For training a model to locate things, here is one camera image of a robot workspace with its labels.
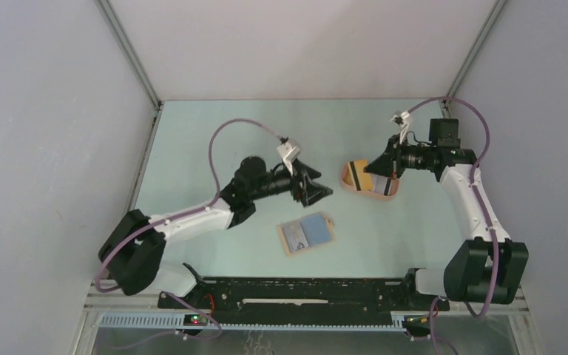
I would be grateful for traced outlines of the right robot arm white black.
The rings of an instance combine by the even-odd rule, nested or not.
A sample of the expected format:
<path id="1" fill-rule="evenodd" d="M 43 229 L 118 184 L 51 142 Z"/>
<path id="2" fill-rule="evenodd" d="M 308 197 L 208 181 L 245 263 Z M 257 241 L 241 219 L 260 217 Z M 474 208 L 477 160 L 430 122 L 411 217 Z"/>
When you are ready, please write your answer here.
<path id="1" fill-rule="evenodd" d="M 407 112 L 394 115 L 400 132 L 384 152 L 365 167 L 367 173 L 400 178 L 408 169 L 432 172 L 453 207 L 463 243 L 441 269 L 412 269 L 413 281 L 402 286 L 405 306 L 419 309 L 430 296 L 454 302 L 510 304 L 519 289 L 529 252 L 511 240 L 496 217 L 481 182 L 476 154 L 464 149 L 456 119 L 430 121 L 429 141 L 409 143 Z"/>

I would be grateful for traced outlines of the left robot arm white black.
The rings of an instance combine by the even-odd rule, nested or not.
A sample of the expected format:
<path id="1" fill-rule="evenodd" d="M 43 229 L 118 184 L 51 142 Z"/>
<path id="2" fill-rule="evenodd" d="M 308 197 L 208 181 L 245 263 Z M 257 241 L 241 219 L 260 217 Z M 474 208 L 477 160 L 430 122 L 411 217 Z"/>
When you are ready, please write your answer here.
<path id="1" fill-rule="evenodd" d="M 278 163 L 268 169 L 262 158 L 250 156 L 212 202 L 162 215 L 147 216 L 139 209 L 127 212 L 98 252 L 103 271 L 116 284 L 104 288 L 97 280 L 97 290 L 133 296 L 153 287 L 175 295 L 187 308 L 199 306 L 204 298 L 200 275 L 187 263 L 165 261 L 164 254 L 193 237 L 244 223 L 255 213 L 256 200 L 289 193 L 309 207 L 333 194 L 316 182 L 321 177 L 317 170 L 299 160 L 292 168 Z"/>

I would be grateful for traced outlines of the pink oval card tray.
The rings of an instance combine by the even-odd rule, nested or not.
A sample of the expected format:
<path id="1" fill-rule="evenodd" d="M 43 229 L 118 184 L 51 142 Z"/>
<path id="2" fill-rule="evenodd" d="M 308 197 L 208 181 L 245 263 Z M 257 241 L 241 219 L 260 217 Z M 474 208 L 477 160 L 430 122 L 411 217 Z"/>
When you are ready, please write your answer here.
<path id="1" fill-rule="evenodd" d="M 389 178 L 367 173 L 364 171 L 367 165 L 365 159 L 345 163 L 339 178 L 342 189 L 384 202 L 394 199 L 399 191 L 400 180 L 395 176 Z"/>

